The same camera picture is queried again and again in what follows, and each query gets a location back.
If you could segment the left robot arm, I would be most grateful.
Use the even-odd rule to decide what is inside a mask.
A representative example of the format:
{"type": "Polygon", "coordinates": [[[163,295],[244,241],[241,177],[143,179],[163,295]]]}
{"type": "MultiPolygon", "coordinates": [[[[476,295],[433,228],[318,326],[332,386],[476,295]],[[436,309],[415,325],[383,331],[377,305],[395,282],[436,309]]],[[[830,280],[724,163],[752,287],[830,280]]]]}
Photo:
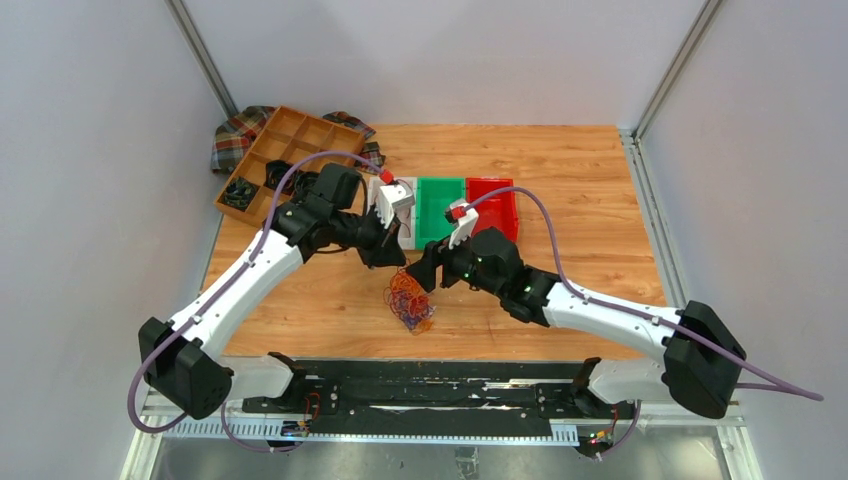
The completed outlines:
{"type": "Polygon", "coordinates": [[[398,214],[413,205],[413,193],[386,181],[356,214],[350,208],[363,180],[352,168],[325,165],[313,185],[273,210],[270,226],[192,304],[168,321],[146,321],[139,330],[145,382],[196,420],[255,397],[283,413],[298,411],[307,389],[293,360],[269,353],[226,362],[221,355],[271,290],[332,244],[356,250],[368,268],[405,264],[398,214]]]}

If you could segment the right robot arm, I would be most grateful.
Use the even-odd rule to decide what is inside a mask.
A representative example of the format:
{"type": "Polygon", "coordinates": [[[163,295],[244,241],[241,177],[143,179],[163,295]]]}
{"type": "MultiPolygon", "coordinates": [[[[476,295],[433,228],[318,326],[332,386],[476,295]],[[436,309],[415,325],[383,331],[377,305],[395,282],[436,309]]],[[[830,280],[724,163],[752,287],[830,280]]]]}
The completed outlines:
{"type": "Polygon", "coordinates": [[[571,400],[587,417],[625,400],[673,400],[694,414],[721,419],[746,357],[707,304],[652,306],[567,284],[525,263],[517,245],[494,227],[456,245],[449,239],[429,243],[407,272],[426,292],[463,281],[496,297],[523,323],[582,331],[641,352],[632,361],[585,361],[571,400]]]}

